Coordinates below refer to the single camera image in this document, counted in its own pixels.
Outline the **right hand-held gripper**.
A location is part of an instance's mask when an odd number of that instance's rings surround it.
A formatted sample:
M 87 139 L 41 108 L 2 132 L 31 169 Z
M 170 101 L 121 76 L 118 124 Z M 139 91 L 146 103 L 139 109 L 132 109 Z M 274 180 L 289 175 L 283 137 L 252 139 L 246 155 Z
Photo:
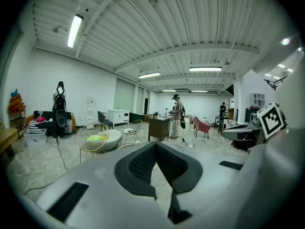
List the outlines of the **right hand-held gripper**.
M 232 147 L 249 152 L 255 145 L 264 144 L 286 126 L 277 103 L 269 103 L 255 113 L 248 122 L 225 128 L 221 135 L 232 141 Z

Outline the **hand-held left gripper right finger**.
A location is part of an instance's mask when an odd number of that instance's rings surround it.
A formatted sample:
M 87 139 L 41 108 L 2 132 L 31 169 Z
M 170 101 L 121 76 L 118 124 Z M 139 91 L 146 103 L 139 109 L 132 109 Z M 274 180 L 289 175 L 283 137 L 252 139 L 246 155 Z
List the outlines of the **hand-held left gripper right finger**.
M 156 143 L 156 203 L 166 228 L 188 228 L 236 179 L 246 156 Z

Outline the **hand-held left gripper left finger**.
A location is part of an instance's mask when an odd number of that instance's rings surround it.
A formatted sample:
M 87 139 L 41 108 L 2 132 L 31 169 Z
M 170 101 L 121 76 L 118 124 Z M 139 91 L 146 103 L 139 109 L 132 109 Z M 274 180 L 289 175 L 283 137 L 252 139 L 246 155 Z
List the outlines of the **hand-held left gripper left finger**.
M 116 163 L 142 145 L 82 162 L 50 184 L 37 202 L 23 199 L 29 215 L 47 229 L 170 229 L 154 197 L 127 191 L 115 177 Z

